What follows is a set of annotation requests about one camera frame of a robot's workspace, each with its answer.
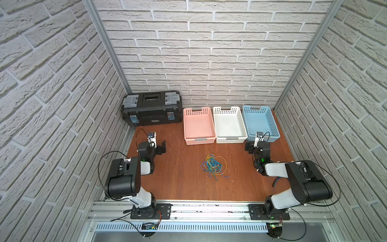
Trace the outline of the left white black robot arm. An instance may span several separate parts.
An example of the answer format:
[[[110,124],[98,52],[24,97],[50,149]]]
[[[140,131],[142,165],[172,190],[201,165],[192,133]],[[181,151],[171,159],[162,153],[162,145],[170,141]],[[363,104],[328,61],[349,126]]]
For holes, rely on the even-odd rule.
[[[103,189],[108,198],[132,204],[131,209],[123,212],[129,213],[131,219],[162,218],[155,196],[141,186],[141,177],[153,174],[155,156],[166,152],[166,142],[159,146],[154,142],[142,142],[139,148],[139,156],[111,162]]]

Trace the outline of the blue perforated basket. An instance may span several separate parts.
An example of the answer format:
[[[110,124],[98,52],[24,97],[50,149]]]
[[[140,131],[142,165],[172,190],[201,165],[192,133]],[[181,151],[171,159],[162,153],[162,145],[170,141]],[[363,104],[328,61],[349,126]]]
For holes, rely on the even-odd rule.
[[[242,115],[247,129],[248,141],[255,141],[257,132],[265,134],[264,140],[271,143],[280,138],[280,132],[268,106],[244,105]]]

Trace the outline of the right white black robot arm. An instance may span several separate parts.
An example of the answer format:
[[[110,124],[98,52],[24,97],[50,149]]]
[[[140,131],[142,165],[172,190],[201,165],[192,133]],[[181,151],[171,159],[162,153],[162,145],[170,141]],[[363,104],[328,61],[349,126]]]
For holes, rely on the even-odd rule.
[[[268,196],[264,204],[249,205],[251,219],[288,220],[289,208],[332,198],[331,186],[312,161],[273,162],[270,144],[265,141],[247,142],[245,151],[254,156],[253,165],[261,175],[276,178],[273,186],[281,178],[290,183],[289,189]]]

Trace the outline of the white perforated basket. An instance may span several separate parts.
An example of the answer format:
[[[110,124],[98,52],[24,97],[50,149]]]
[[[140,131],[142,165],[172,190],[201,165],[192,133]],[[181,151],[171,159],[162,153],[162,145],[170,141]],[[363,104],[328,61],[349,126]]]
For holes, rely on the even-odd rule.
[[[217,144],[244,143],[248,138],[240,107],[213,107],[213,118]]]

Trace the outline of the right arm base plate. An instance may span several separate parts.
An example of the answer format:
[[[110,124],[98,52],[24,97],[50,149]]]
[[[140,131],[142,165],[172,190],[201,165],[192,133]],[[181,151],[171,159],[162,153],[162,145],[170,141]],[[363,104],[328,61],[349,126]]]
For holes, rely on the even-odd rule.
[[[251,220],[290,220],[287,209],[275,209],[268,204],[249,204]]]

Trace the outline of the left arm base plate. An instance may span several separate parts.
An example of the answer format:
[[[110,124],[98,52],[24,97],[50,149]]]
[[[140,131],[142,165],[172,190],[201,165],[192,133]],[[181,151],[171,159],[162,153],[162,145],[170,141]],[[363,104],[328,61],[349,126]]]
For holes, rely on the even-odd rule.
[[[165,219],[169,220],[172,204],[161,203],[146,208],[135,208],[131,213],[131,219]]]

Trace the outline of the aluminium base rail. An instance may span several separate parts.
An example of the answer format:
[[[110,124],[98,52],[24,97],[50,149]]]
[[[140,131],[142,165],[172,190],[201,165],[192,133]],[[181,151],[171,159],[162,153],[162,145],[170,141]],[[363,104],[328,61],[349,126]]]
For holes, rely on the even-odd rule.
[[[154,218],[135,219],[127,214],[129,203],[95,202],[87,217],[89,233],[94,232],[185,232],[185,233],[266,233],[275,225],[321,223],[327,227],[334,218],[326,207],[301,205],[281,218],[259,214],[258,202],[159,200],[160,213]]]

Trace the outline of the black plastic toolbox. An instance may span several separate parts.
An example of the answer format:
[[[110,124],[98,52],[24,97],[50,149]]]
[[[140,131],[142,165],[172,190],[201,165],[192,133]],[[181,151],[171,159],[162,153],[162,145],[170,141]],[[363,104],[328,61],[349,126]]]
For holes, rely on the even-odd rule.
[[[178,91],[143,92],[123,99],[123,119],[131,127],[180,123],[182,99]]]

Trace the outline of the pink perforated basket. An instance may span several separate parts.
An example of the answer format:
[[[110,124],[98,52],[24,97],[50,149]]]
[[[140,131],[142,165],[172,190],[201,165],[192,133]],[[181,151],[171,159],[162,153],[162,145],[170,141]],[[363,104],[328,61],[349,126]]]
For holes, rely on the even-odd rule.
[[[187,145],[212,144],[216,131],[210,107],[183,109],[184,139]]]

